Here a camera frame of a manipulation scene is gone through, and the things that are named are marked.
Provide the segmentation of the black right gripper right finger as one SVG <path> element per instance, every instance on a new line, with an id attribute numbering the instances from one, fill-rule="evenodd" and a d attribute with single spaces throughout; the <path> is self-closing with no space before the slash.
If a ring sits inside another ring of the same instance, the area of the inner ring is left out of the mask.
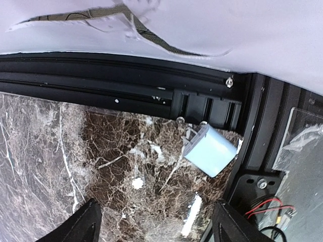
<path id="1" fill-rule="evenodd" d="M 251 225 L 226 201 L 215 201 L 212 215 L 213 238 L 216 242 L 272 241 Z"/>

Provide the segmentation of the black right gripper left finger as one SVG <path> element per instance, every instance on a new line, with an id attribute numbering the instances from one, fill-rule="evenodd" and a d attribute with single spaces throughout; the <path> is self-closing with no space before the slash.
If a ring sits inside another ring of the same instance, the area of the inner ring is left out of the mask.
<path id="1" fill-rule="evenodd" d="M 98 241 L 102 212 L 100 204 L 90 199 L 71 217 L 39 241 Z"/>

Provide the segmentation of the light blue charger plug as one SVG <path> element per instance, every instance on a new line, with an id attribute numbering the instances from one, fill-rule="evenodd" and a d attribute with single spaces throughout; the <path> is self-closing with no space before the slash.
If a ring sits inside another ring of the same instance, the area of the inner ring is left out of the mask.
<path id="1" fill-rule="evenodd" d="M 239 153 L 243 141 L 235 146 L 209 124 L 189 141 L 183 157 L 209 177 L 216 177 Z"/>

